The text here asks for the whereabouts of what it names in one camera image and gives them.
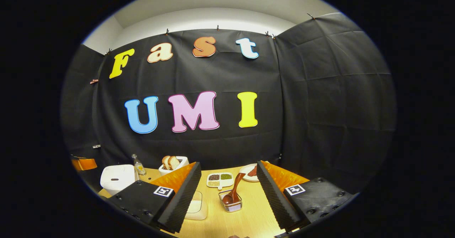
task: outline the letter u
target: letter u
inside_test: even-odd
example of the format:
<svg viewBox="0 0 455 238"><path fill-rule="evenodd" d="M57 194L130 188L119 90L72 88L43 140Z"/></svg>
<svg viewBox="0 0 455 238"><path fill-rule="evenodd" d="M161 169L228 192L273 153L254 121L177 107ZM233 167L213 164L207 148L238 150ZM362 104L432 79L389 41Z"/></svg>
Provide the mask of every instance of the letter u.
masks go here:
<svg viewBox="0 0 455 238"><path fill-rule="evenodd" d="M147 105L148 111L148 123L142 124L139 121L138 114L138 105L141 103L139 100L128 100L125 102L125 107L127 109L128 122L133 131L139 134L147 134L156 129L158 125L158 118L156 116L156 102L158 102L158 97L146 97L144 98L144 104Z"/></svg>

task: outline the metal basket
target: metal basket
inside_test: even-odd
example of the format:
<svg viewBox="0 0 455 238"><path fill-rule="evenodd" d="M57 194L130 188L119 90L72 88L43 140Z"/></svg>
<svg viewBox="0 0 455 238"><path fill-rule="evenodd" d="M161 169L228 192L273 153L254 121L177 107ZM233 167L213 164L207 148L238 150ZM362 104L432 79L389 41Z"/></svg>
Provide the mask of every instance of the metal basket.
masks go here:
<svg viewBox="0 0 455 238"><path fill-rule="evenodd" d="M221 204L223 205L224 209L227 212L238 211L238 210L240 210L242 208L242 198L240 197L240 195L238 193L237 193L237 196L239 196L240 202L236 202L236 203L233 203L233 204L227 204L227 205L225 205L223 203L224 196L226 194L229 194L230 191L232 191L232 189L231 190L222 191L222 192L218 193L218 196L220 196L220 202L221 202Z"/></svg>

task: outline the wooden table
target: wooden table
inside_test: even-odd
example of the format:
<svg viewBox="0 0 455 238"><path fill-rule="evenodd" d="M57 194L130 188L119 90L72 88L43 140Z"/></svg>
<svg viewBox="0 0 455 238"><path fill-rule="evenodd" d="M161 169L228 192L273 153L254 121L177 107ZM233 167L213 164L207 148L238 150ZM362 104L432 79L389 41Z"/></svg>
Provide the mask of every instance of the wooden table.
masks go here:
<svg viewBox="0 0 455 238"><path fill-rule="evenodd" d="M202 170L196 191L202 193L203 201L207 203L207 218L204 220L185 219L180 233L169 234L180 238L228 238L232 235L237 235L239 238L246 236L249 238L272 238L284 233L285 230L278 226L259 182L240 181L237 193L242 197L243 206L241 210L236 212L226 212L218 197L219 192L232 189L234 185L223 187L221 191L206 185L207 176L210 173L232 173L232 177L235 178L241 168ZM141 180L150 182L160 177L158 170L145 169L147 174L140 176ZM111 197L104 189L98 194L107 198Z"/></svg>

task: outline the white appliance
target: white appliance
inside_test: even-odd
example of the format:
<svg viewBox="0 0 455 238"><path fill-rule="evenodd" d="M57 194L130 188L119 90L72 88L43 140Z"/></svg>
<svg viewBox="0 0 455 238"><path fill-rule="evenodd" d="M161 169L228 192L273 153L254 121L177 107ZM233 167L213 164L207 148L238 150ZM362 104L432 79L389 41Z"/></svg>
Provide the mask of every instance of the white appliance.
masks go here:
<svg viewBox="0 0 455 238"><path fill-rule="evenodd" d="M104 168L103 173L101 173L100 185L110 195L114 195L137 180L139 180L139 175L133 165L113 165Z"/></svg>
<svg viewBox="0 0 455 238"><path fill-rule="evenodd" d="M180 169L181 167L183 166L186 166L189 164L188 162L188 158L187 157L184 157L184 156L176 156L177 160L180 162L180 164L177 166L177 168L175 168L175 170L178 170ZM171 173L173 172L174 170L165 170L164 169L164 165L161 164L161 166L158 168L159 172L161 175L166 175L168 173Z"/></svg>

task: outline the bread slice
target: bread slice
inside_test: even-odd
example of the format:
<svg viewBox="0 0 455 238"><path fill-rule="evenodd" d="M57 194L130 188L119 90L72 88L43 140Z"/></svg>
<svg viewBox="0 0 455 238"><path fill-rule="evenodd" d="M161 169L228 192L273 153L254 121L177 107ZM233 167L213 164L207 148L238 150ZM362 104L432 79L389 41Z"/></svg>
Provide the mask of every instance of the bread slice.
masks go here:
<svg viewBox="0 0 455 238"><path fill-rule="evenodd" d="M168 163L169 163L169 167L171 167L170 170L175 170L178 167L178 165L180 164L180 162L177 160L177 157L175 157L175 156L169 157Z"/></svg>
<svg viewBox="0 0 455 238"><path fill-rule="evenodd" d="M165 170L170 170L169 168L169 163L168 163L168 160L169 160L170 156L169 155L166 155L165 157L163 157L163 159L161 160L161 163L163 164L163 168Z"/></svg>

